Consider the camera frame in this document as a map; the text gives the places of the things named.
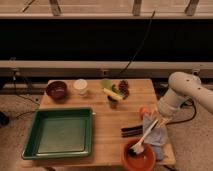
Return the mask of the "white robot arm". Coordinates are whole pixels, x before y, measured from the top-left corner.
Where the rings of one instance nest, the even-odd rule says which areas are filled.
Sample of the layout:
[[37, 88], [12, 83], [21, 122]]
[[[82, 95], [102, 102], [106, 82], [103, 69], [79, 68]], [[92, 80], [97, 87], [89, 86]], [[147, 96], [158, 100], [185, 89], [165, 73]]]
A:
[[213, 114], [213, 91], [205, 88], [198, 76], [185, 72], [174, 72], [168, 79], [168, 90], [158, 100], [154, 118], [156, 127], [169, 123], [183, 102], [192, 98]]

